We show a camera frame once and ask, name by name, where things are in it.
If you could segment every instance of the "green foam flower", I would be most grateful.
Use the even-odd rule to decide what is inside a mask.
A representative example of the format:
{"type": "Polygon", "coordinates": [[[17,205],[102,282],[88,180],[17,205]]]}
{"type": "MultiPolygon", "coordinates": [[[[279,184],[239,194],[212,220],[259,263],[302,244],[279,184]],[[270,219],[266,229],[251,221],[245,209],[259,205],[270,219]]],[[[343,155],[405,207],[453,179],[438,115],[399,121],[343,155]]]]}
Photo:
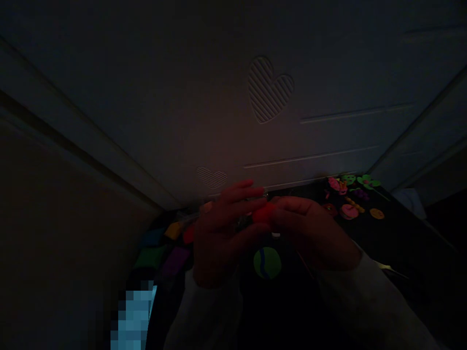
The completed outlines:
{"type": "Polygon", "coordinates": [[[347,181],[347,186],[352,185],[357,177],[355,175],[343,175],[342,181],[347,181]]]}
{"type": "Polygon", "coordinates": [[[381,185],[381,182],[379,182],[378,180],[372,180],[371,176],[367,174],[363,175],[362,177],[357,177],[357,181],[368,190],[373,190],[373,187],[378,187],[379,185],[381,185]]]}

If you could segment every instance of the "pink toy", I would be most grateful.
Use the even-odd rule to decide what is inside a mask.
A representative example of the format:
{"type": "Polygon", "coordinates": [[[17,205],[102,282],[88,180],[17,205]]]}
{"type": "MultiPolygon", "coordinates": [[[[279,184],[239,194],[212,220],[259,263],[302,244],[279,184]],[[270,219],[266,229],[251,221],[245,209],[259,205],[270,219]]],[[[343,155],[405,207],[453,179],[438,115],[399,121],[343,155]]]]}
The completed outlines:
{"type": "Polygon", "coordinates": [[[340,214],[345,220],[353,220],[359,215],[359,211],[350,204],[344,204],[341,207],[340,214]]]}
{"type": "Polygon", "coordinates": [[[340,191],[341,190],[341,185],[339,184],[339,181],[337,181],[335,178],[330,177],[328,179],[329,185],[333,190],[340,191]]]}

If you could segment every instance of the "green block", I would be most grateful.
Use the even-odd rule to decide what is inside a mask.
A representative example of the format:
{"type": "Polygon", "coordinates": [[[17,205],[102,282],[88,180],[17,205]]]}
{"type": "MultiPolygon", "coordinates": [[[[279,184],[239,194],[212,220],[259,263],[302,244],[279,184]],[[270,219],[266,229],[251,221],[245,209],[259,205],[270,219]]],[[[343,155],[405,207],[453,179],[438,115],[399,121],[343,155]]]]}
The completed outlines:
{"type": "Polygon", "coordinates": [[[140,255],[133,268],[152,267],[157,270],[161,264],[162,256],[166,248],[167,246],[164,245],[162,247],[141,249],[140,255]]]}

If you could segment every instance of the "white sleeve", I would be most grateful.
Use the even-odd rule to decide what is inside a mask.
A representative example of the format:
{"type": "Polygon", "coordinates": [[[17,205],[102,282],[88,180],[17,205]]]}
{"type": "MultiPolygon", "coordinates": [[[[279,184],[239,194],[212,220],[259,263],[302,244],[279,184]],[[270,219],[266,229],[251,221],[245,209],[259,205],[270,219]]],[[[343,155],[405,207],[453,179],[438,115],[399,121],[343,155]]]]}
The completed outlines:
{"type": "Polygon", "coordinates": [[[439,349],[378,265],[362,252],[348,272],[317,271],[321,294],[351,336],[368,349],[439,349]]]}
{"type": "Polygon", "coordinates": [[[235,349],[242,315],[238,273],[218,289],[204,289],[185,275],[185,292],[167,334],[164,350],[235,349]]]}

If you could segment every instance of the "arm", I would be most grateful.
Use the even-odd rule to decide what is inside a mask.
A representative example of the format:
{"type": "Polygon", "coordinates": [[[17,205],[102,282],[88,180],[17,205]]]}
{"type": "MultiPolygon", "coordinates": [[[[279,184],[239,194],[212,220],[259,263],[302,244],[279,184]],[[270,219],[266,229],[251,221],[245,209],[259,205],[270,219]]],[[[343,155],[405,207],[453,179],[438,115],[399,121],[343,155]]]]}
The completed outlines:
{"type": "Polygon", "coordinates": [[[317,270],[323,299],[352,336],[368,349],[439,348],[397,288],[318,203],[273,201],[273,229],[317,270]]]}
{"type": "Polygon", "coordinates": [[[217,289],[199,287],[193,270],[185,275],[185,293],[165,339],[165,350],[234,349],[243,299],[238,276],[217,289]]]}
{"type": "Polygon", "coordinates": [[[243,300],[235,273],[240,255],[270,232],[265,224],[253,224],[235,233],[237,219],[262,208],[263,188],[253,181],[239,182],[224,190],[208,213],[195,225],[193,270],[186,273],[185,293],[165,339],[165,350],[233,349],[243,300]]]}
{"type": "Polygon", "coordinates": [[[439,349],[376,263],[363,253],[352,271],[318,271],[325,303],[368,349],[439,349]]]}

